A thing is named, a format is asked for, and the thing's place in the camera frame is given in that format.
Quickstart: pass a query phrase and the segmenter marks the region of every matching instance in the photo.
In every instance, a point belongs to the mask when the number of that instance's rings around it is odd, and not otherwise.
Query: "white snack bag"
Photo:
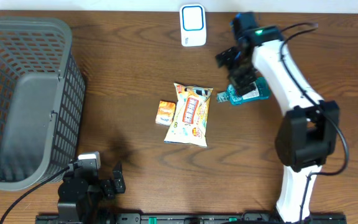
[[[195,144],[206,147],[205,132],[212,88],[174,83],[178,103],[164,142]]]

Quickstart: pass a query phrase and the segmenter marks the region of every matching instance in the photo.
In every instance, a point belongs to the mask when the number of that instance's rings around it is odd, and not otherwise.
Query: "cable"
[[[31,188],[30,190],[28,190],[26,193],[24,193],[21,197],[19,197],[15,202],[12,203],[12,205],[6,210],[6,212],[4,213],[4,215],[1,217],[0,220],[0,224],[4,223],[5,218],[7,217],[7,214],[9,214],[9,212],[23,199],[25,198],[27,195],[29,195],[31,192],[37,190],[38,188],[42,187],[44,184],[46,184],[47,182],[50,182],[51,180],[53,180],[54,178],[56,178],[57,176],[59,176],[60,174],[66,172],[69,169],[69,167],[66,167],[64,169],[62,169],[61,171],[57,172],[56,174],[52,175],[51,177],[49,177],[48,179],[44,180],[43,182],[41,182],[39,185]]]
[[[297,80],[295,79],[295,77],[292,75],[291,71],[287,67],[287,64],[285,63],[285,60],[284,60],[285,56],[283,54],[284,46],[296,36],[299,36],[299,35],[305,34],[305,33],[309,33],[309,32],[313,32],[314,30],[316,30],[318,28],[318,25],[316,23],[302,22],[302,23],[294,24],[292,26],[289,26],[289,27],[286,27],[286,28],[282,29],[282,32],[283,32],[283,31],[286,31],[288,29],[298,27],[298,26],[303,26],[303,25],[308,25],[308,26],[311,26],[312,28],[307,29],[307,30],[303,30],[303,31],[299,31],[299,32],[289,36],[286,40],[284,40],[284,42],[280,46],[280,60],[283,63],[283,66],[284,66],[285,70],[287,71],[288,75],[290,76],[290,78],[292,79],[292,81],[294,82],[296,87],[298,87],[298,89],[301,91],[302,95],[308,101],[310,101],[310,103],[313,106],[315,106],[319,110],[319,112],[326,118],[326,120],[329,123],[331,123],[331,125],[334,127],[334,129],[337,132],[339,138],[341,139],[343,149],[344,149],[344,153],[345,153],[345,157],[344,157],[344,163],[343,163],[342,167],[339,170],[335,171],[335,172],[311,172],[306,176],[306,178],[307,178],[306,187],[305,187],[305,191],[303,192],[302,203],[300,205],[301,210],[300,210],[299,224],[303,223],[303,220],[302,220],[303,206],[305,205],[306,195],[307,195],[307,192],[308,192],[308,187],[309,187],[311,177],[313,175],[325,175],[325,176],[339,175],[340,173],[342,173],[346,169],[346,167],[347,167],[347,165],[349,163],[349,145],[347,144],[345,136],[343,135],[342,131],[339,129],[338,125],[325,113],[325,111],[320,107],[320,105],[318,105],[316,102],[314,102],[310,98],[310,96],[307,94],[307,92],[304,89],[302,89],[300,84],[297,82]]]

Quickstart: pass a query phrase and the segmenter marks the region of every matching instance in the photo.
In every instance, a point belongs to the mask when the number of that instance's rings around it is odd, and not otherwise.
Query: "basket bottom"
[[[28,73],[16,83],[2,135],[1,180],[24,180],[41,164],[57,84],[51,73]]]

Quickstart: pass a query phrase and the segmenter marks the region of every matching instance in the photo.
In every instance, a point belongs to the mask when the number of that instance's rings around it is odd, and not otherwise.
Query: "white rectangular object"
[[[181,44],[185,47],[202,46],[206,42],[205,9],[200,4],[180,8]]]

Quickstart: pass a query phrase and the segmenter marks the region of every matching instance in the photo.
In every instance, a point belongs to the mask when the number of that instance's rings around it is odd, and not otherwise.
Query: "wooden table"
[[[282,164],[273,140],[282,120],[274,97],[232,106],[217,103],[227,70],[214,56],[234,45],[235,13],[207,13],[207,44],[180,43],[177,12],[0,11],[0,16],[57,17],[73,31],[72,51],[88,80],[78,153],[101,153],[101,177],[123,162],[127,192],[112,205],[144,213],[242,213],[270,210],[280,195]],[[290,42],[311,86],[341,108],[341,128],[351,147],[348,170],[318,177],[311,210],[344,212],[358,223],[358,15],[257,15],[259,24],[284,27],[304,21],[319,29]],[[207,148],[164,144],[167,127],[154,123],[160,100],[176,101],[173,82],[211,86]],[[324,170],[342,164],[337,142]],[[48,184],[24,199],[6,223],[33,223],[57,211]],[[21,192],[0,191],[0,217]]]

